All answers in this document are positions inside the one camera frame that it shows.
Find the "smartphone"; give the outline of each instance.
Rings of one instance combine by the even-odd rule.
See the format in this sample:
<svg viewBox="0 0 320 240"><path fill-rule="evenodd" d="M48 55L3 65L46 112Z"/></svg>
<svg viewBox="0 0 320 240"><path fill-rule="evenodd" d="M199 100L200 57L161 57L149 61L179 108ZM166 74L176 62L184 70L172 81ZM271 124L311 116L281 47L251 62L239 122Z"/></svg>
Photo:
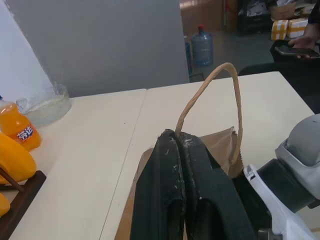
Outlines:
<svg viewBox="0 0 320 240"><path fill-rule="evenodd" d="M283 56L310 56L316 58L320 57L320 54L312 50L311 48L276 46L274 49Z"/></svg>

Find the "yellow fruit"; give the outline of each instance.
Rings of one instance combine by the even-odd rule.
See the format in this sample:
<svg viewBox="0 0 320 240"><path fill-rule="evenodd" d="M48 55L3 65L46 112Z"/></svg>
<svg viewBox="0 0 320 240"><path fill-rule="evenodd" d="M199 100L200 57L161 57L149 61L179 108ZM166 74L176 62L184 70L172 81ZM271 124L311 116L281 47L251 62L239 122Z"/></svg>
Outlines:
<svg viewBox="0 0 320 240"><path fill-rule="evenodd" d="M0 217L10 209L10 202L0 193Z"/></svg>
<svg viewBox="0 0 320 240"><path fill-rule="evenodd" d="M0 168L14 180L21 182L31 178L37 167L33 157L23 146L0 132ZM0 176L0 184L7 183L7 180Z"/></svg>

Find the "bottle label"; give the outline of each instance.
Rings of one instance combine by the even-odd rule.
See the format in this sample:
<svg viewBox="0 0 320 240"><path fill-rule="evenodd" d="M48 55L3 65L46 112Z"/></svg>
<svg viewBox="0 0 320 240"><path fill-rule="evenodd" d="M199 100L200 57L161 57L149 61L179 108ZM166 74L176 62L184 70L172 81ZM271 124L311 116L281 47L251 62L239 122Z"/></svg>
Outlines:
<svg viewBox="0 0 320 240"><path fill-rule="evenodd" d="M33 133L34 133L34 127L32 125L29 125L22 131L19 131L15 135L11 135L10 137L18 143L23 143L28 139L30 139Z"/></svg>

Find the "clear glass bowl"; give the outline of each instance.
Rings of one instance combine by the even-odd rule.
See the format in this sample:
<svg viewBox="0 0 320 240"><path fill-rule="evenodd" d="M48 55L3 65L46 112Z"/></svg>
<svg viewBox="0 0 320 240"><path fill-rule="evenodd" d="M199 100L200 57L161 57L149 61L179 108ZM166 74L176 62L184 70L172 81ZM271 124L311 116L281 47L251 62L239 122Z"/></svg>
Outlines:
<svg viewBox="0 0 320 240"><path fill-rule="evenodd" d="M59 120L71 108L67 88L61 84L53 84L32 97L20 98L16 104L36 128Z"/></svg>

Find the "brown paper bag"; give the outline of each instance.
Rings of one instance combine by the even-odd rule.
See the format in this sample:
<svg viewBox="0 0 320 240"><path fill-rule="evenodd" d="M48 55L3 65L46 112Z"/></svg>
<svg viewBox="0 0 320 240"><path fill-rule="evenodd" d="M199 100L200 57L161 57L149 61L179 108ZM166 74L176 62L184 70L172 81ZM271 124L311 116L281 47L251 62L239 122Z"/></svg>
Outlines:
<svg viewBox="0 0 320 240"><path fill-rule="evenodd" d="M231 74L233 79L235 99L236 99L236 104L238 108L238 124L239 124L238 136L234 128L231 127L220 132L202 136L200 138L205 144L205 146L207 147L207 149L209 150L209 152L211 153L211 155L214 157L214 159L220 164L224 172L228 174L229 177L234 178L240 174L244 166L243 166L243 162L240 155L240 145L241 145L242 131L243 131L240 89L239 89L237 71L231 63L224 63L218 66L203 82L200 89L197 91L197 93L189 101L189 103L183 110L178 120L175 132L177 135L180 134L186 115L188 114L192 106L196 103L199 96L203 93L203 91L209 85L209 83L223 69L227 70ZM140 174L142 173L143 169L147 164L148 159L151 156L152 151L153 151L153 148L150 148L147 151L145 151L141 156L114 240L130 239L130 230L131 230L131 221L132 221L132 215L133 215L133 209L134 209L136 184ZM187 239L186 232L184 232L183 239L184 240Z"/></svg>

